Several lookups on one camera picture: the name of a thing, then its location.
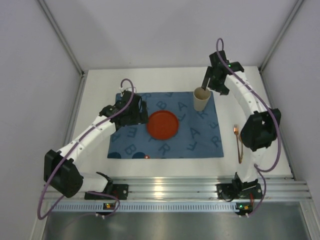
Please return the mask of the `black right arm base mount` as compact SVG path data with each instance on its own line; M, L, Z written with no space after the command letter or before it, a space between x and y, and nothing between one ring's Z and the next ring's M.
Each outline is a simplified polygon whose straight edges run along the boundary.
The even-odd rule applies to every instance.
M260 199L263 195L258 179L243 182L236 172L231 183L219 183L216 185L218 199L232 202L238 199Z

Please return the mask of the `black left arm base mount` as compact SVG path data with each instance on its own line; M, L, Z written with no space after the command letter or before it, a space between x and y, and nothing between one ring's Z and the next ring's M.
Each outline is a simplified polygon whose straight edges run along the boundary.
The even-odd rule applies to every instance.
M107 175L96 172L98 175L104 177L108 183L104 190L101 192L103 195L96 195L93 193L86 192L84 195L85 200L111 200L112 198L107 197L105 195L111 195L113 197L116 197L119 200L127 200L128 194L129 194L129 185L128 184L117 184L114 183L114 181L108 177Z

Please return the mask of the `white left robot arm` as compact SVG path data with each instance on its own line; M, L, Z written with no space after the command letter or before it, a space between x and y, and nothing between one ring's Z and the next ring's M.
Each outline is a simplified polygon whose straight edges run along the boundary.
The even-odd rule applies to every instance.
M49 150L44 157L44 181L71 198L77 193L109 194L113 181L101 172L83 173L82 164L105 139L125 126L146 124L147 102L136 93L125 90L114 105L105 106L93 123L78 137L58 151Z

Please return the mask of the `red round plastic plate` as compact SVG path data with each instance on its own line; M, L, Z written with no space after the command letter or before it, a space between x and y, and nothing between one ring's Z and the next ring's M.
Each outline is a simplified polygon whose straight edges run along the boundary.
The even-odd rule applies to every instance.
M178 133L179 120L171 111L158 110L149 116L146 129L152 138L168 140Z

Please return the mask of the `blue letter-print cloth napkin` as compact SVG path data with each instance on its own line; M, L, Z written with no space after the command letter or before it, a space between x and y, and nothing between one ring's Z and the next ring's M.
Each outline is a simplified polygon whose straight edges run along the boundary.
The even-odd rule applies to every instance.
M205 109L194 109L193 92L145 92L148 114L170 111L178 120L175 136L157 140L146 124L125 126L110 137L109 159L202 159L224 156L214 98Z

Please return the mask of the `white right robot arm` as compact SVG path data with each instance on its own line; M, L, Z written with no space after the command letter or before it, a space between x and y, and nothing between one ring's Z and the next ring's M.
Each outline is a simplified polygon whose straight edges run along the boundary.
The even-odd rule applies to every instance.
M277 139L277 127L281 112L277 108L263 105L254 93L245 70L239 62L229 62L224 50L209 56L210 66L203 79L202 88L209 88L220 95L232 94L241 107L246 122L240 130L240 140L249 151L239 164L236 175L243 183L254 182L258 178L255 165L260 165L267 148Z

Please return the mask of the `beige paper cup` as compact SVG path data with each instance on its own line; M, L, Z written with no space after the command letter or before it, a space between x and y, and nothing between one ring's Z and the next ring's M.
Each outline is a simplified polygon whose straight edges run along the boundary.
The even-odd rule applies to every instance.
M197 87L193 91L193 107L197 112L201 112L205 109L209 99L211 97L211 92L206 88Z

